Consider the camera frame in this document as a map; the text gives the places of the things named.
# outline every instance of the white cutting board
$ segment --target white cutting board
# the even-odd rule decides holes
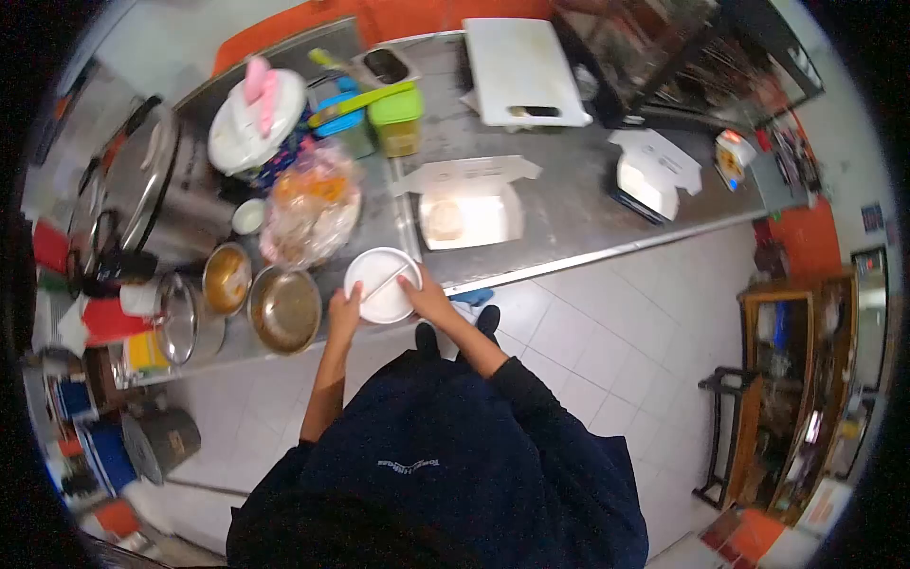
[[[559,38],[547,20],[469,18],[462,20],[485,125],[584,127],[578,87]],[[551,107],[556,117],[521,117],[515,107]]]

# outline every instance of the rack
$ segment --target rack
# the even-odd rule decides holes
[[[770,0],[556,0],[553,25],[598,83],[606,127],[764,127],[824,92]]]

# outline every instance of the plastic bag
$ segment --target plastic bag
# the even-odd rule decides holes
[[[263,257],[306,269],[335,254],[357,225],[360,178],[357,163],[332,140],[301,153],[272,187],[259,237]]]

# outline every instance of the hand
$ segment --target hand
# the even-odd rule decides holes
[[[360,323],[360,294],[363,292],[363,281],[354,283],[354,288],[347,298],[344,290],[338,289],[329,300],[329,339],[331,342],[350,344],[354,331]]]
[[[452,307],[452,303],[442,291],[438,282],[433,280],[430,272],[426,267],[418,263],[420,276],[423,280],[423,288],[417,290],[414,285],[404,276],[399,275],[398,283],[405,295],[408,296],[411,306],[423,318],[433,324],[440,326],[452,318],[460,318],[458,312]]]

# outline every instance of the metal bowl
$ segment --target metal bowl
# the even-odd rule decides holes
[[[305,270],[265,267],[253,280],[247,315],[270,350],[282,355],[303,351],[319,330],[319,289]]]
[[[217,247],[202,273],[202,294],[216,314],[233,316],[243,308],[253,282],[253,264],[237,243]]]

